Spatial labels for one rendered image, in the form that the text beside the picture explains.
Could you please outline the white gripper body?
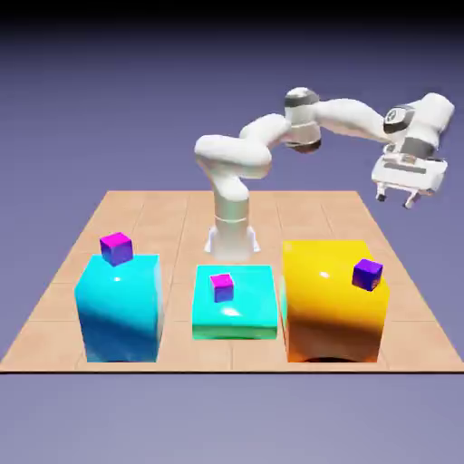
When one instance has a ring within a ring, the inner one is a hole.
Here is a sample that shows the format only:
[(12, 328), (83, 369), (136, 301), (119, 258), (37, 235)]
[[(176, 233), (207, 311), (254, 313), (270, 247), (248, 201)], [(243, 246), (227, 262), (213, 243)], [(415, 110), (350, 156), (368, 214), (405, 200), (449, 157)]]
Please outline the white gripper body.
[(408, 154), (387, 153), (372, 169), (372, 181), (387, 189), (418, 190), (421, 195), (436, 193), (444, 179), (448, 163), (444, 159), (421, 159)]

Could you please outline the small purple cube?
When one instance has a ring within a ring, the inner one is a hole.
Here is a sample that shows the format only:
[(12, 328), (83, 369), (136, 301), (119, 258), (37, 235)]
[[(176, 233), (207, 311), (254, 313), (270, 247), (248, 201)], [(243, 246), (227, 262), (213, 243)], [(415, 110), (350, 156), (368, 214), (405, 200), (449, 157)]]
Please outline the small purple cube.
[(371, 292), (380, 283), (382, 270), (382, 264), (363, 258), (353, 268), (352, 284)]

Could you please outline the small magenta cube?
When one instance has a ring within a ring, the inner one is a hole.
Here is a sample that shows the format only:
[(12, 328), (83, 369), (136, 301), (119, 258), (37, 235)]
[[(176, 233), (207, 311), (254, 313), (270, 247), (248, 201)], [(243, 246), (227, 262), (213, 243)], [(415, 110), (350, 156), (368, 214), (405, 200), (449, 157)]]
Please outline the small magenta cube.
[(233, 300), (234, 281), (230, 273), (211, 275), (209, 280), (215, 303)]
[(131, 239), (121, 232), (100, 238), (101, 255), (112, 266), (118, 266), (133, 259)]

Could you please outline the large yellow box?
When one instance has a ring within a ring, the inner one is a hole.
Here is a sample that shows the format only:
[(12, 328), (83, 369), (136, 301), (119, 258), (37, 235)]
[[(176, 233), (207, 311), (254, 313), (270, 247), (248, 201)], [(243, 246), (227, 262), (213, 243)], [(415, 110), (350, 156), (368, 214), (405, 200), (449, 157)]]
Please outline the large yellow box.
[(290, 363), (378, 360), (390, 289), (383, 276), (371, 292), (352, 284), (363, 258), (377, 262), (362, 240), (283, 242), (280, 299)]

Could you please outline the low cyan box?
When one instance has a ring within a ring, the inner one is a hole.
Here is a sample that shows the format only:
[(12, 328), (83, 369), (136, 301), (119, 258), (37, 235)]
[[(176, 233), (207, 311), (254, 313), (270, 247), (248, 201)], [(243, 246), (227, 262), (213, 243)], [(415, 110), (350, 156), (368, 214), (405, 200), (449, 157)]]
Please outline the low cyan box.
[[(213, 276), (229, 274), (233, 298), (214, 300)], [(279, 312), (271, 266), (198, 266), (192, 301), (195, 340), (262, 339), (277, 336)]]

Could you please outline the tall cyan box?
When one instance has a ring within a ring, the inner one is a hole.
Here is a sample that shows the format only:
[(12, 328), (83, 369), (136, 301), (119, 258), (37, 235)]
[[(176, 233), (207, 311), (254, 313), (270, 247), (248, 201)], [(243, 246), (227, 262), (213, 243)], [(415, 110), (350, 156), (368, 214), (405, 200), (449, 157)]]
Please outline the tall cyan box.
[(160, 257), (110, 265), (93, 255), (74, 297), (89, 363), (154, 363), (163, 330)]

